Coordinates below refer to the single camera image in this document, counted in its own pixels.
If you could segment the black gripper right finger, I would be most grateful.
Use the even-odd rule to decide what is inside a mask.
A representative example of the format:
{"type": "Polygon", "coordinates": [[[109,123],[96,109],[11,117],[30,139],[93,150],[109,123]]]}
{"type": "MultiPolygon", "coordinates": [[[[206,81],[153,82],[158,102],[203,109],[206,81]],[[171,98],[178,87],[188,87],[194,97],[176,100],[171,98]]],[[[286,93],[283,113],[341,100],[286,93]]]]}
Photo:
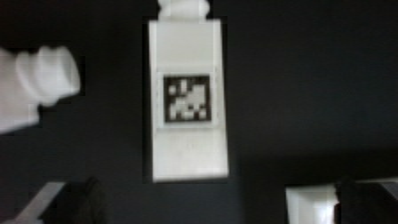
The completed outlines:
{"type": "Polygon", "coordinates": [[[357,182],[336,184],[336,224],[398,224],[398,183],[357,182]]]}

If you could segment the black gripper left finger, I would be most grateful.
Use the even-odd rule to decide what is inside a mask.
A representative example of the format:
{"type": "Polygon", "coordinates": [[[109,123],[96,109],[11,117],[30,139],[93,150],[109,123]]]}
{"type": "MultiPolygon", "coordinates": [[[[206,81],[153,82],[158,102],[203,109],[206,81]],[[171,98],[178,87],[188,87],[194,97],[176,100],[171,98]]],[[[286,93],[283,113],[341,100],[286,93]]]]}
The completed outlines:
{"type": "Polygon", "coordinates": [[[7,224],[109,224],[107,197],[96,177],[48,182],[7,224]]]}

